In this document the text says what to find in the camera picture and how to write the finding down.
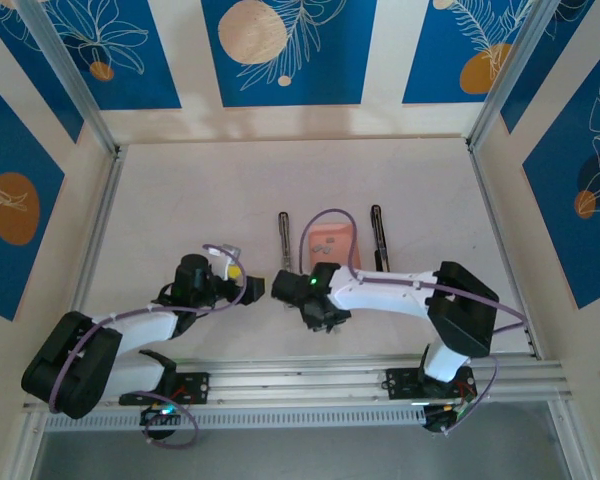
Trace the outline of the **pink plastic tray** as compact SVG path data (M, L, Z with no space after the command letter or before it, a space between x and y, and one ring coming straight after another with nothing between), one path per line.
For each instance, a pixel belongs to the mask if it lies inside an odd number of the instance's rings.
M334 237L334 243L326 243L327 237ZM317 263L338 263L348 265L349 250L353 240L353 225L351 223L314 224L309 228L309 270ZM328 245L328 251L312 251L314 245Z

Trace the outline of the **silver stapler magazine rail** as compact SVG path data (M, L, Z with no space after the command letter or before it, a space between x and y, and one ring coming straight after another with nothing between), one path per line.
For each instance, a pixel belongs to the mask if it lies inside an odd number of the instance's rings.
M293 273L299 273L298 262L294 260L290 219L287 212L280 212L278 214L278 229L281 243L282 269Z

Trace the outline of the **black stapler top cover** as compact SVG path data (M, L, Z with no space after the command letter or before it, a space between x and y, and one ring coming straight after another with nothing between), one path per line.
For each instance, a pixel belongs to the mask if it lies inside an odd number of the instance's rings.
M382 210L379 205L373 205L370 210L371 225L375 242L375 265L379 272L389 272L389 256L382 220Z

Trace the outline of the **small electronics board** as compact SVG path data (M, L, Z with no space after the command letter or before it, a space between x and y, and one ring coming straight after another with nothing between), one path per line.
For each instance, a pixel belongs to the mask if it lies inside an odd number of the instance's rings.
M467 419L478 402L425 406L423 427L433 434L448 435L463 420Z
M148 441L161 441L175 433L174 427L180 424L181 417L173 406L148 407L140 413L142 433Z

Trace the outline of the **aluminium side rail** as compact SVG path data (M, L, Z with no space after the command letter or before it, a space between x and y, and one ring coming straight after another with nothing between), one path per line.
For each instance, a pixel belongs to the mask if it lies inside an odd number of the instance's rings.
M517 307L517 311L524 314L526 318L526 324L523 329L527 335L527 339L531 342L533 352L540 360L544 360L545 350L543 349L540 337L537 335L537 330L531 322L531 314L528 311L527 302L522 296L519 283L506 251L498 212L491 198L484 169L480 165L474 148L470 144L467 144L467 148L507 279L513 293L515 306ZM588 437L577 412L574 399L567 394L559 394L556 399L547 400L547 404L571 479L600 480L595 452L588 444Z
M128 148L128 145L118 146L109 163L105 183L98 197L97 209L81 257L78 275L74 282L74 289L65 311L82 310L86 303ZM0 480L31 480L49 416L53 417L54 414L50 412L46 403L36 399L23 403L16 416L15 437L4 461Z

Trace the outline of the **aluminium frame post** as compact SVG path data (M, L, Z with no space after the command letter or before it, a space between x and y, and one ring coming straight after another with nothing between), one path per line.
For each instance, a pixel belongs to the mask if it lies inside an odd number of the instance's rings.
M529 16L521 26L505 64L494 81L480 113L466 136L468 151L475 154L484 142L500 110L508 99L531 54L544 34L560 0L534 0Z
M115 142L93 95L41 4L37 0L13 0L13 3L83 120L89 125L104 150L117 158L119 145Z

